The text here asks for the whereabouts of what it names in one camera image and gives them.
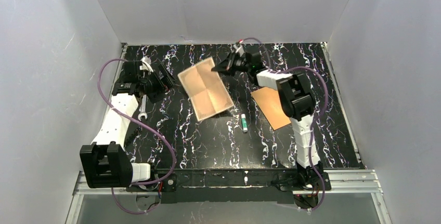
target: brown paper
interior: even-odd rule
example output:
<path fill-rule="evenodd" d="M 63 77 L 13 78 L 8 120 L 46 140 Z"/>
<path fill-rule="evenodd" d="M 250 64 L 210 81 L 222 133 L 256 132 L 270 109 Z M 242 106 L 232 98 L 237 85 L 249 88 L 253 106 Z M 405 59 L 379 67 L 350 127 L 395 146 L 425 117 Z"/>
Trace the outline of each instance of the brown paper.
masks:
<path fill-rule="evenodd" d="M 221 113 L 234 106 L 217 72 L 212 72 L 213 58 L 207 58 L 178 74 L 190 98 L 198 121 Z"/>
<path fill-rule="evenodd" d="M 256 101 L 273 130 L 291 123 L 290 119 L 282 110 L 279 93 L 276 90 L 264 87 L 253 91 L 251 96 Z"/>

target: metal tool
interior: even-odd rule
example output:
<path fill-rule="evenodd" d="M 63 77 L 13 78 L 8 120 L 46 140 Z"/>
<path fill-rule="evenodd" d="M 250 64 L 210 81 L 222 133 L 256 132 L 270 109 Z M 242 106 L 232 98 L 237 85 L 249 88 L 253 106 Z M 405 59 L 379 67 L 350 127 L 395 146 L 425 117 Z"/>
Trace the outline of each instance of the metal tool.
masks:
<path fill-rule="evenodd" d="M 147 95 L 143 95 L 141 99 L 141 108 L 139 108 L 138 120 L 142 121 L 142 117 L 147 119 L 146 113 Z"/>

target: marble tabletop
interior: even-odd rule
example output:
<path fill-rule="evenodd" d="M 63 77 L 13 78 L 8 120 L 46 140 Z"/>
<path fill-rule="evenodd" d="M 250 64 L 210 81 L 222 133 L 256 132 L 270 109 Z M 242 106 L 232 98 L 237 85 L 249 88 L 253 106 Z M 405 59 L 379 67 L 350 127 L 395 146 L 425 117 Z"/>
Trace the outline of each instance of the marble tabletop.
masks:
<path fill-rule="evenodd" d="M 259 51 L 259 45 L 245 46 Z M 266 44 L 273 69 L 295 66 L 314 68 L 325 79 L 329 90 L 326 114 L 315 129 L 317 150 L 325 168 L 362 168 L 357 161 L 349 131 L 339 104 L 330 71 L 319 43 Z M 128 46 L 127 60 L 149 57 L 162 62 L 177 80 L 177 75 L 197 62 L 213 57 L 216 63 L 226 58 L 231 45 L 159 45 Z M 176 151 L 176 168 L 186 169 L 260 169 L 295 168 L 296 147 L 291 125 L 273 131 L 251 97 L 258 88 L 245 74 L 221 75 L 235 106 L 212 118 L 198 122 L 182 86 L 175 86 L 164 100 L 147 103 L 147 125 L 156 128 Z M 308 74 L 318 105 L 324 102 L 318 80 Z M 240 115 L 247 118 L 248 132 L 242 131 Z M 137 128 L 131 124 L 128 135 Z M 125 146 L 131 162 L 149 162 L 157 168 L 170 168 L 167 147 L 152 133 L 141 130 Z"/>

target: black marble surface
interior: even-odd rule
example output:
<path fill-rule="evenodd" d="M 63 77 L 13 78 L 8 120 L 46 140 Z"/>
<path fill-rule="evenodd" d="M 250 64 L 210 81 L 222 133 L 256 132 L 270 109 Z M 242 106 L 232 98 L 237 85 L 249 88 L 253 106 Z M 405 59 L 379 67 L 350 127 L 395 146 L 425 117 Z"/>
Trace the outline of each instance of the black marble surface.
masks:
<path fill-rule="evenodd" d="M 326 168 L 362 168 L 357 162 L 349 132 L 335 88 L 329 75 L 320 44 L 266 44 L 273 69 L 299 65 L 316 69 L 329 90 L 327 113 L 315 129 L 318 154 Z M 149 57 L 153 63 L 162 61 L 177 79 L 179 72 L 193 64 L 213 57 L 219 63 L 230 52 L 231 45 L 160 45 L 129 46 L 125 59 Z M 258 45 L 246 45 L 258 51 Z M 316 101 L 324 102 L 318 80 L 308 74 Z M 172 144 L 177 155 L 176 168 L 294 168 L 296 147 L 291 125 L 273 131 L 250 92 L 258 88 L 249 83 L 245 74 L 222 76 L 235 106 L 210 119 L 198 122 L 182 86 L 176 86 L 163 101 L 147 103 L 147 125 L 156 128 Z M 247 117 L 248 133 L 242 132 L 240 114 Z M 131 124 L 128 133 L 137 126 Z M 169 168 L 172 162 L 167 147 L 152 133 L 142 130 L 126 144 L 131 162 L 150 162 L 157 168 Z"/>

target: purple cable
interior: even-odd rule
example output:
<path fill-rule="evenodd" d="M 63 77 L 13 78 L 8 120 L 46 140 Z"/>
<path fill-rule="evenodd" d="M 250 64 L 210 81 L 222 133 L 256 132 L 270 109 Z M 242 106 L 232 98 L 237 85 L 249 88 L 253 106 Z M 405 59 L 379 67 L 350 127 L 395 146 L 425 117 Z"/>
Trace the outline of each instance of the purple cable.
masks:
<path fill-rule="evenodd" d="M 310 71 L 312 73 L 314 73 L 314 75 L 320 80 L 321 83 L 321 87 L 323 87 L 323 90 L 325 91 L 325 105 L 321 108 L 319 114 L 317 117 L 313 117 L 313 123 L 311 124 L 311 139 L 309 140 L 309 163 L 311 165 L 311 167 L 313 168 L 314 172 L 317 174 L 317 176 L 320 178 L 320 183 L 321 183 L 321 188 L 322 188 L 322 196 L 321 199 L 319 201 L 319 203 L 317 204 L 317 206 L 313 207 L 312 210 L 316 210 L 322 203 L 323 200 L 325 199 L 325 181 L 323 180 L 323 177 L 321 176 L 321 174 L 317 171 L 317 169 L 315 168 L 315 166 L 313 165 L 313 159 L 311 157 L 312 152 L 313 152 L 313 139 L 314 139 L 314 130 L 313 130 L 313 126 L 317 125 L 317 120 L 323 116 L 323 114 L 326 112 L 326 109 L 328 108 L 328 97 L 329 97 L 329 93 L 328 93 L 328 88 L 326 87 L 326 83 L 325 80 L 321 77 L 321 75 L 315 71 L 314 69 L 311 69 L 309 67 L 294 67 L 294 68 L 289 68 L 285 71 L 281 71 L 281 73 L 288 73 L 288 72 L 292 72 L 292 71 L 296 71 L 296 70 L 306 70 L 306 71 Z"/>
<path fill-rule="evenodd" d="M 158 203 L 158 204 L 156 204 L 154 207 L 152 207 L 151 209 L 148 209 L 148 210 L 145 210 L 145 211 L 142 211 L 142 212 L 131 211 L 131 210 L 128 210 L 127 208 L 123 207 L 123 206 L 121 205 L 121 203 L 118 202 L 118 199 L 116 198 L 116 195 L 115 195 L 115 192 L 114 192 L 113 188 L 112 188 L 111 190 L 112 190 L 112 197 L 113 197 L 113 199 L 115 200 L 116 205 L 117 205 L 122 211 L 124 211 L 124 212 L 126 212 L 126 213 L 129 213 L 129 214 L 131 214 L 131 215 L 143 215 L 143 214 L 146 214 L 146 213 L 148 213 L 148 212 L 154 210 L 155 208 L 157 208 L 157 207 L 159 206 L 159 203 Z"/>
<path fill-rule="evenodd" d="M 132 122 L 135 123 L 135 124 L 140 125 L 142 128 L 147 129 L 148 131 L 152 132 L 154 135 L 158 136 L 159 139 L 161 139 L 161 140 L 164 142 L 164 144 L 167 146 L 168 150 L 170 150 L 170 153 L 171 153 L 171 155 L 172 155 L 172 159 L 173 159 L 172 167 L 170 168 L 170 170 L 168 171 L 168 173 L 165 174 L 165 176 L 163 176 L 163 177 L 161 177 L 161 178 L 159 178 L 159 179 L 153 180 L 153 181 L 137 182 L 137 183 L 134 183 L 133 185 L 150 185 L 150 184 L 154 184 L 154 183 L 157 183 L 157 182 L 159 182 L 159 181 L 164 180 L 164 179 L 167 178 L 171 173 L 173 173 L 173 170 L 175 169 L 175 166 L 176 166 L 176 156 L 175 156 L 175 151 L 173 150 L 173 147 L 170 145 L 170 143 L 169 143 L 169 142 L 168 142 L 168 141 L 167 141 L 167 140 L 166 140 L 166 139 L 165 139 L 165 138 L 164 138 L 159 132 L 157 132 L 155 129 L 153 129 L 153 128 L 147 126 L 146 124 L 142 123 L 141 121 L 138 121 L 137 119 L 134 119 L 133 117 L 128 116 L 128 115 L 122 113 L 121 111 L 119 111 L 118 109 L 116 109 L 116 108 L 112 105 L 112 103 L 109 101 L 109 99 L 107 99 L 107 98 L 104 96 L 104 93 L 102 92 L 102 90 L 101 90 L 101 85 L 100 85 L 100 84 L 101 84 L 101 76 L 102 76 L 102 72 L 104 71 L 104 69 L 106 68 L 106 66 L 107 66 L 108 64 L 110 64 L 110 63 L 112 63 L 112 62 L 115 62 L 115 61 L 123 61 L 123 62 L 125 62 L 126 60 L 124 60 L 124 59 L 111 59 L 111 60 L 107 61 L 107 62 L 101 67 L 101 70 L 99 71 L 99 75 L 98 75 L 98 91 L 99 91 L 99 94 L 101 95 L 102 99 L 104 100 L 104 102 L 106 102 L 106 104 L 110 107 L 110 109 L 113 110 L 113 111 L 115 111 L 116 113 L 118 113 L 118 115 L 125 117 L 126 119 L 132 121 Z"/>
<path fill-rule="evenodd" d="M 268 53 L 268 49 L 266 49 L 266 46 L 265 46 L 265 44 L 263 44 L 260 40 L 258 40 L 258 39 L 256 39 L 256 38 L 254 38 L 254 37 L 248 37 L 248 38 L 244 38 L 242 41 L 243 42 L 245 42 L 245 41 L 248 41 L 248 40 L 253 40 L 253 41 L 257 41 L 261 46 L 263 46 L 263 49 L 265 50 L 265 53 L 266 53 L 266 58 L 267 58 L 267 60 L 268 60 L 268 68 L 270 68 L 271 69 L 271 59 L 269 58 L 269 53 Z"/>

